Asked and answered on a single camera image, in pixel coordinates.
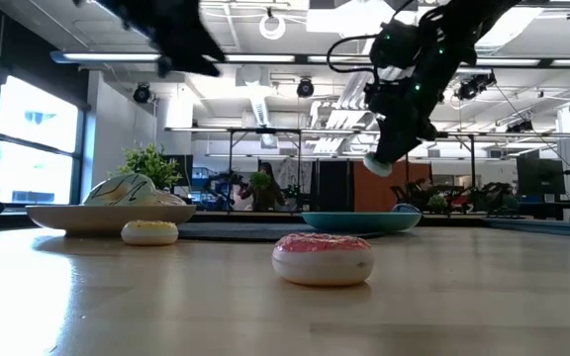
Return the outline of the small yellow iced donut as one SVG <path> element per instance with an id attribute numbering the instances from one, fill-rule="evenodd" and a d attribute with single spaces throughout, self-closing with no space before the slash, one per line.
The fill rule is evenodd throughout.
<path id="1" fill-rule="evenodd" d="M 178 239 L 175 223 L 162 221 L 131 221 L 121 230 L 125 244 L 138 246 L 162 246 L 173 244 Z"/>

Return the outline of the teal round plate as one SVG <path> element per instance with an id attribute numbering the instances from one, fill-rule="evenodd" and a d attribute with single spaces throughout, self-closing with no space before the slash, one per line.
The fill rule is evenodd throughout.
<path id="1" fill-rule="evenodd" d="M 301 213 L 304 221 L 319 230 L 336 232 L 395 232 L 416 226 L 421 213 L 401 212 L 306 212 Z"/>

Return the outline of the orange partition wall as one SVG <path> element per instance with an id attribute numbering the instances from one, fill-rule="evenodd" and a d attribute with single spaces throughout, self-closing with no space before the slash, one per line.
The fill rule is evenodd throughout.
<path id="1" fill-rule="evenodd" d="M 356 212 L 387 212 L 397 203 L 393 186 L 405 188 L 408 182 L 428 179 L 429 163 L 399 161 L 393 164 L 392 173 L 380 177 L 371 173 L 361 161 L 353 165 L 354 210 Z"/>

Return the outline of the beige round plate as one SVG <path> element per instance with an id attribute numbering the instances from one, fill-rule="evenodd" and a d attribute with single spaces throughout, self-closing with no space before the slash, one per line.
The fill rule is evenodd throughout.
<path id="1" fill-rule="evenodd" d="M 27 206 L 28 217 L 38 226 L 64 230 L 69 235 L 119 234 L 131 221 L 182 224 L 196 212 L 185 206 Z"/>

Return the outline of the person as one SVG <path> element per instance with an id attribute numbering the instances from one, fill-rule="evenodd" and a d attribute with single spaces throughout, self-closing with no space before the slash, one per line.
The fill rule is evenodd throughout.
<path id="1" fill-rule="evenodd" d="M 268 190 L 254 190 L 250 183 L 239 191 L 241 199 L 252 198 L 252 210 L 254 212 L 268 212 L 274 210 L 276 205 L 283 206 L 285 204 L 281 188 L 275 180 L 272 166 L 268 162 L 261 162 L 258 171 L 268 173 L 272 177 L 272 187 Z"/>

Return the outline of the small background plant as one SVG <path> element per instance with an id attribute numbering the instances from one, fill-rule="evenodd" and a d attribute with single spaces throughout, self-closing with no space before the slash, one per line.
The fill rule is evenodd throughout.
<path id="1" fill-rule="evenodd" d="M 257 171 L 251 174 L 249 183 L 254 190 L 268 190 L 272 187 L 272 177 L 268 173 Z"/>

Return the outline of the dark round woven placemat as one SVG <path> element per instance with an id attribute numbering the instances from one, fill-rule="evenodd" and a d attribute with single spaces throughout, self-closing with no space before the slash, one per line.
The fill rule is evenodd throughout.
<path id="1" fill-rule="evenodd" d="M 182 240 L 276 242 L 290 233 L 325 233 L 304 223 L 187 222 L 178 226 Z"/>

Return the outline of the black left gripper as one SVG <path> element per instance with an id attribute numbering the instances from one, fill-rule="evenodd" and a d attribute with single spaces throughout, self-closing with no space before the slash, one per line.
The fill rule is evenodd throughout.
<path id="1" fill-rule="evenodd" d="M 200 0 L 74 0 L 77 7 L 87 2 L 115 15 L 125 30 L 136 30 L 165 54 L 157 59 L 159 77 L 171 70 L 221 75 L 213 60 L 226 56 L 201 21 Z"/>

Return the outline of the black computer monitor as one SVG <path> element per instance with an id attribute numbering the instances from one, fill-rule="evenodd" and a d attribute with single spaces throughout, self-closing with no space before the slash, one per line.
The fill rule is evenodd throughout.
<path id="1" fill-rule="evenodd" d="M 517 158 L 518 192 L 521 195 L 565 193 L 563 164 L 558 160 Z"/>

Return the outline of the small pink sprinkled donut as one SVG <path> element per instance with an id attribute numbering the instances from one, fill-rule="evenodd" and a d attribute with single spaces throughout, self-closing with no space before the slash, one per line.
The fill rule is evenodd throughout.
<path id="1" fill-rule="evenodd" d="M 328 233 L 290 233 L 274 245 L 271 261 L 283 279 L 306 286 L 343 287 L 363 283 L 374 255 L 363 238 Z"/>

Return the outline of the black background rig frame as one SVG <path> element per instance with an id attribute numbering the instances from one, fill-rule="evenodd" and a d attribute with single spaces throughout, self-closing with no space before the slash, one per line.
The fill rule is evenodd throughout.
<path id="1" fill-rule="evenodd" d="M 367 130 L 356 130 L 356 129 L 291 129 L 291 128 L 273 128 L 273 127 L 256 127 L 256 128 L 226 128 L 225 132 L 230 135 L 230 149 L 229 149 L 229 166 L 231 168 L 231 161 L 233 159 L 233 150 L 237 142 L 234 140 L 234 135 L 236 133 L 246 134 L 270 134 L 279 135 L 282 134 L 289 137 L 291 134 L 295 134 L 298 140 L 294 140 L 293 143 L 296 146 L 296 154 L 284 154 L 284 157 L 295 157 L 299 162 L 303 159 L 347 159 L 351 158 L 363 158 L 365 153 L 363 151 L 356 152 L 346 152 L 340 151 L 338 148 L 331 152 L 325 153 L 302 153 L 302 138 L 307 135 L 317 135 L 320 138 L 359 138 L 361 135 L 375 136 L 379 138 L 381 136 L 380 131 L 367 131 Z M 476 179 L 476 155 L 475 155 L 475 143 L 477 136 L 486 136 L 487 133 L 478 132 L 435 132 L 433 135 L 425 137 L 417 137 L 420 143 L 426 141 L 437 141 L 445 140 L 449 138 L 456 139 L 459 144 L 465 147 L 470 152 L 470 165 L 471 165 L 471 185 L 469 189 L 477 188 Z"/>

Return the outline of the green plant in white pot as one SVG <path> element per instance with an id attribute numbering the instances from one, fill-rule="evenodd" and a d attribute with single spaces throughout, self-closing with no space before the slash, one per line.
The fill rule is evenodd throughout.
<path id="1" fill-rule="evenodd" d="M 122 174 L 137 173 L 148 177 L 158 190 L 171 190 L 182 178 L 178 162 L 164 155 L 164 146 L 155 143 L 124 149 L 124 163 L 118 167 Z"/>

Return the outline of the black cabinet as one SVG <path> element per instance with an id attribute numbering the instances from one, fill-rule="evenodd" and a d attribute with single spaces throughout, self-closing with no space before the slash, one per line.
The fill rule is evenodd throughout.
<path id="1" fill-rule="evenodd" d="M 315 212 L 353 211 L 353 162 L 317 160 L 313 163 L 311 210 Z"/>

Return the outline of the overhead LED light bar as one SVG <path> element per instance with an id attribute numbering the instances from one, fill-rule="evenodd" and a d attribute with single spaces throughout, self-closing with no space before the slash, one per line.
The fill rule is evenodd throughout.
<path id="1" fill-rule="evenodd" d="M 52 51 L 51 59 L 56 63 L 153 63 L 159 55 L 153 52 L 67 52 Z M 327 57 L 320 54 L 242 54 L 226 55 L 226 63 L 230 64 L 301 64 L 323 65 Z M 364 65 L 369 64 L 367 55 L 333 54 L 331 63 L 334 65 Z M 541 68 L 541 69 L 570 69 L 570 58 L 550 57 L 506 57 L 480 56 L 475 67 L 491 68 Z"/>

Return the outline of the large office window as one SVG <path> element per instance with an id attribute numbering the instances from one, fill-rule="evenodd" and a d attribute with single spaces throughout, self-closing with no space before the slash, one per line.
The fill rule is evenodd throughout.
<path id="1" fill-rule="evenodd" d="M 66 205 L 76 196 L 80 110 L 22 79 L 0 84 L 0 202 Z"/>

